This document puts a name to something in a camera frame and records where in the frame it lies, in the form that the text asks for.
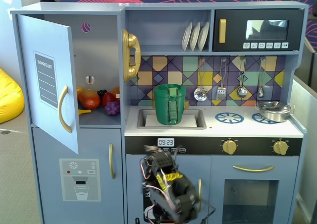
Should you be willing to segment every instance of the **green bucket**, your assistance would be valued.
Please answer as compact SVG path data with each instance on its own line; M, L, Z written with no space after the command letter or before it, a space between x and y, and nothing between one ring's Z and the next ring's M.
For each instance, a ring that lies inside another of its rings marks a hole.
M154 89L155 110L159 123L176 125L185 109L186 88L178 84L162 84Z

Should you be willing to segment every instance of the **floor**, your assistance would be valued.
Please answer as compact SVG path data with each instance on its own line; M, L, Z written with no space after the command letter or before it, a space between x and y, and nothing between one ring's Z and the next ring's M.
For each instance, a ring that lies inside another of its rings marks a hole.
M0 224L40 224L25 111L0 124ZM293 224L305 224L298 207Z

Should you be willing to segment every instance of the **dispenser panel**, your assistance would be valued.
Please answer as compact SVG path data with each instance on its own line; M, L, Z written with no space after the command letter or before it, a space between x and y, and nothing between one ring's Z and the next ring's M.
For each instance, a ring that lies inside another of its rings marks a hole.
M59 159L63 201L100 202L98 159Z

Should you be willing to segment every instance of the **yellow bean bag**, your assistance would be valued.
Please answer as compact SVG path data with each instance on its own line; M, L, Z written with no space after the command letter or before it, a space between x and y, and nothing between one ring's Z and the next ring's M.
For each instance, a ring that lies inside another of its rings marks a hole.
M0 69L0 123L17 117L24 108L20 86Z

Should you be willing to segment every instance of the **spoon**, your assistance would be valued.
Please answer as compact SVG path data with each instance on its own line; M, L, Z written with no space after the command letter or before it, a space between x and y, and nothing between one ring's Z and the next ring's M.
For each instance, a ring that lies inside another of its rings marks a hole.
M261 72L262 62L264 62L264 72ZM258 97L259 98L263 98L264 97L263 78L264 78L264 75L265 75L265 71L266 71L266 58L262 57L261 64L260 64L260 69L259 69L259 78L260 78L260 85L259 85L259 89L258 89Z
M243 62L243 73L246 67L246 59L245 57L241 57L240 58L241 62L240 62L240 70L239 70L239 74L240 74L240 86L238 87L237 90L237 95L239 98L245 98L246 95L248 94L248 90L243 86L243 77L244 74L241 74L241 67L242 67L242 62Z
M208 91L203 88L203 77L205 75L205 67L204 67L203 75L201 75L201 73L200 73L200 68L205 64L205 62L206 62L205 58L202 57L202 58L200 58L199 64L198 64L198 66L201 65L199 67L199 72L198 72L199 77L200 77L200 87L195 89L195 91L194 91L194 97L197 101L205 101L207 99Z

